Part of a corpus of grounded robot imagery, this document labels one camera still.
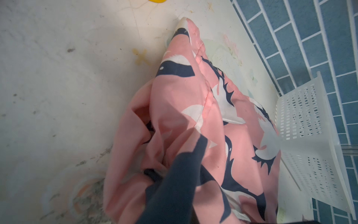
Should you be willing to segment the pink shark print shorts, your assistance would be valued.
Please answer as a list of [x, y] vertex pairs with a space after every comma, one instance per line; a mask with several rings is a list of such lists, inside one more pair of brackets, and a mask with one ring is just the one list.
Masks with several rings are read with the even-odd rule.
[[279, 141], [183, 18], [118, 126], [104, 211], [117, 224], [274, 224]]

